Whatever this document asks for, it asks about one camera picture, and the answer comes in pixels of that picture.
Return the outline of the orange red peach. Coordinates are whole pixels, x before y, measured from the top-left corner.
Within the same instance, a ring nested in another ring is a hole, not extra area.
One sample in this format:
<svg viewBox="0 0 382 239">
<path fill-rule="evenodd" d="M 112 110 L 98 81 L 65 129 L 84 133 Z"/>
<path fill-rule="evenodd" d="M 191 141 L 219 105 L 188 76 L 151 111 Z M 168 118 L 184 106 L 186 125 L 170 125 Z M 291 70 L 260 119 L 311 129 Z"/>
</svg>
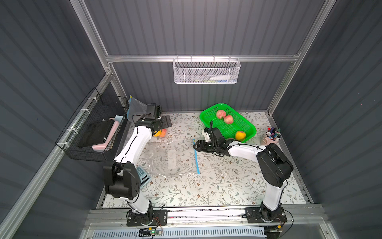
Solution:
<svg viewBox="0 0 382 239">
<path fill-rule="evenodd" d="M 159 135 L 160 137 L 165 137 L 167 134 L 167 130 L 166 129 L 162 129 L 161 130 L 161 134 Z"/>
</svg>

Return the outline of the clear zip-top bag blue zipper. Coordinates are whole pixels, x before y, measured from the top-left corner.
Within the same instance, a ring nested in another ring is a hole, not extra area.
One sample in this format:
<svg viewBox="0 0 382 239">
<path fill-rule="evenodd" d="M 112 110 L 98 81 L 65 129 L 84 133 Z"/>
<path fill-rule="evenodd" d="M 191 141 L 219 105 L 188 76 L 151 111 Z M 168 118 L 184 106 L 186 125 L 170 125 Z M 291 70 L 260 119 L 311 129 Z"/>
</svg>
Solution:
<svg viewBox="0 0 382 239">
<path fill-rule="evenodd" d="M 127 119 L 132 122 L 135 127 L 145 126 L 151 129 L 153 135 L 155 132 L 161 130 L 158 129 L 157 119 L 148 119 L 146 118 L 146 108 L 147 105 L 137 100 L 136 98 L 130 96 L 128 100 L 128 111 Z"/>
</svg>

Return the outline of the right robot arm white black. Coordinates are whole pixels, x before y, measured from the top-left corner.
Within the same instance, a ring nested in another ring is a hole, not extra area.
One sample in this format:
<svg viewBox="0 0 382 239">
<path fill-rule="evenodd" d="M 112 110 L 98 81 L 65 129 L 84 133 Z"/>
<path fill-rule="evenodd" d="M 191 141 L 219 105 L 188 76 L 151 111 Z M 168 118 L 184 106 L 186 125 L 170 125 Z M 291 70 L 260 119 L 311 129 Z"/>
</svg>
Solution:
<svg viewBox="0 0 382 239">
<path fill-rule="evenodd" d="M 216 156 L 241 157 L 258 162 L 267 185 L 260 207 L 246 210 L 245 218 L 250 221 L 262 220 L 265 223 L 287 222 L 281 198 L 288 186 L 288 179 L 293 172 L 293 165 L 282 150 L 274 143 L 266 146 L 246 144 L 233 138 L 225 139 L 216 127 L 205 128 L 204 139 L 194 143 L 198 152 Z"/>
</svg>

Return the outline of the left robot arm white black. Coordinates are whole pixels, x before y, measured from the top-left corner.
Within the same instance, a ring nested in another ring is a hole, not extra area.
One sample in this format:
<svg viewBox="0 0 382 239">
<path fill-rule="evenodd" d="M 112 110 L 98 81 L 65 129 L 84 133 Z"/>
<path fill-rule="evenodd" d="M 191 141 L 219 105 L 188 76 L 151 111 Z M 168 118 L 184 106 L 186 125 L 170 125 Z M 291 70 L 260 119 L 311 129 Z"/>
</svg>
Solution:
<svg viewBox="0 0 382 239">
<path fill-rule="evenodd" d="M 150 200 L 140 193 L 141 179 L 136 163 L 153 135 L 172 126 L 169 116 L 144 114 L 134 124 L 133 134 L 113 161 L 103 165 L 105 193 L 126 200 L 132 216 L 148 223 L 154 211 Z"/>
</svg>

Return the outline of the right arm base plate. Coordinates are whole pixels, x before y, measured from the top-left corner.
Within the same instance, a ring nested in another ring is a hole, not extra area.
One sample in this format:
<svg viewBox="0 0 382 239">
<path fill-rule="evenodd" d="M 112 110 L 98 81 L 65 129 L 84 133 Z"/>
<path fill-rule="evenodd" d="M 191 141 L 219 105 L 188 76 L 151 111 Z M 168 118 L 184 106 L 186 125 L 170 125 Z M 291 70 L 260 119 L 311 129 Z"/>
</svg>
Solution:
<svg viewBox="0 0 382 239">
<path fill-rule="evenodd" d="M 276 210 L 272 211 L 267 207 L 247 207 L 244 209 L 245 213 L 242 216 L 246 218 L 248 223 L 279 223 L 284 224 L 287 222 L 287 217 L 284 209 L 279 206 Z"/>
</svg>

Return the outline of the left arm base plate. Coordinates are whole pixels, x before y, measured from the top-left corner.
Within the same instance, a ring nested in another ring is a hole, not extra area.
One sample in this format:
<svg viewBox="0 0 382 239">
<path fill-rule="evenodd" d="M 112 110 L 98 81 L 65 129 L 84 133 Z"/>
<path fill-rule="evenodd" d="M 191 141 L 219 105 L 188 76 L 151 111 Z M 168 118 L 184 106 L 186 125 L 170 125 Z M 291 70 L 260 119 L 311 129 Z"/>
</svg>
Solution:
<svg viewBox="0 0 382 239">
<path fill-rule="evenodd" d="M 151 227 L 167 225 L 168 211 L 167 210 L 149 210 L 146 214 L 134 213 L 129 210 L 126 214 L 127 227 Z"/>
</svg>

